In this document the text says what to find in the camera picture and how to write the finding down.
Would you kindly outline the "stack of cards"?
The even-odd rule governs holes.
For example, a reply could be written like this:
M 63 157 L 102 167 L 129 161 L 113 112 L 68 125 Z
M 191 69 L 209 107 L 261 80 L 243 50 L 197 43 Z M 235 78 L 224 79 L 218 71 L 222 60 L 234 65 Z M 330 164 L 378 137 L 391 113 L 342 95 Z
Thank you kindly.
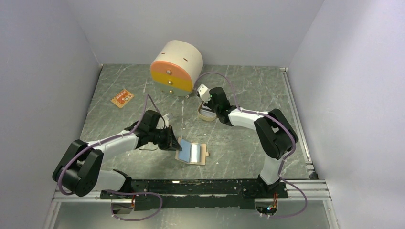
M 200 114 L 204 116 L 215 116 L 215 112 L 213 112 L 210 108 L 203 106 L 200 109 Z

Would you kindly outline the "beige leather card holder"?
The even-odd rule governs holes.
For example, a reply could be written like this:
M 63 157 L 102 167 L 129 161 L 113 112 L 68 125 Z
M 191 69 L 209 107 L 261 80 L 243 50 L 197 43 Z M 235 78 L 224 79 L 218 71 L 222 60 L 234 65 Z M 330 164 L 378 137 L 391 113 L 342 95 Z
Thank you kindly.
M 189 165 L 206 165 L 209 156 L 207 144 L 191 143 L 181 137 L 178 138 L 181 150 L 177 150 L 175 159 Z

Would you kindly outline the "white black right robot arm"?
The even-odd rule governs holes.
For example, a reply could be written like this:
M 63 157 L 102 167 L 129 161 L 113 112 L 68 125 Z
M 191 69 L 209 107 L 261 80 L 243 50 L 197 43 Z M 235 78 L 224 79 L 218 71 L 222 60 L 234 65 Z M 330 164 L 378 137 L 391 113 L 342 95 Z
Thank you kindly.
M 211 109 L 219 121 L 228 126 L 244 127 L 254 130 L 266 156 L 264 166 L 258 176 L 258 192 L 268 198 L 276 191 L 281 178 L 285 154 L 296 149 L 298 137 L 279 109 L 259 112 L 246 110 L 230 105 L 221 87 L 208 89 L 201 85 L 197 89 L 198 96 Z

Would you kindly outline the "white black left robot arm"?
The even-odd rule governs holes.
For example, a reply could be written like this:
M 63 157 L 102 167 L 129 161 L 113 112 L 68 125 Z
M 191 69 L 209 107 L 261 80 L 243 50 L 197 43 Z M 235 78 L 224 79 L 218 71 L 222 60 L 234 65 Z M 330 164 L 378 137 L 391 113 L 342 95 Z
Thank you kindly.
M 117 169 L 102 170 L 103 159 L 148 143 L 163 151 L 182 149 L 172 126 L 159 112 L 147 110 L 141 119 L 116 135 L 90 142 L 73 141 L 57 164 L 52 179 L 65 195 L 83 197 L 92 190 L 112 190 L 119 198 L 127 198 L 133 192 L 132 178 Z

